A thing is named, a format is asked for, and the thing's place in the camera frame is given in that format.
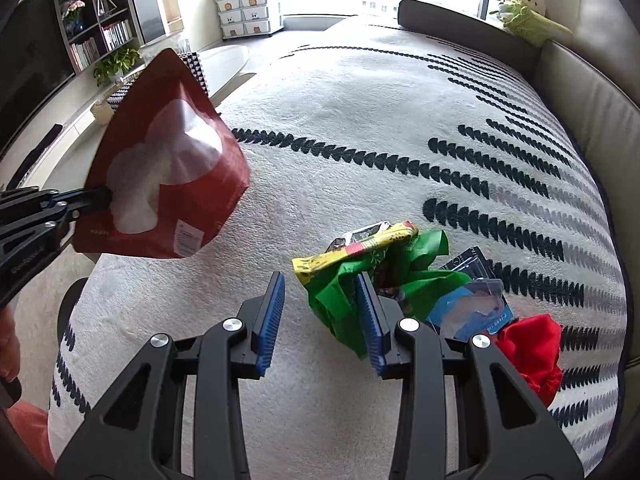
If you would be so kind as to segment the left hand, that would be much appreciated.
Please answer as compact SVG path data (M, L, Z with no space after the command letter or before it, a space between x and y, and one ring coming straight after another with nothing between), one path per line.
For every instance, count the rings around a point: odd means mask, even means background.
M13 382L21 369L21 347L15 331L14 314L5 307L0 314L0 374Z

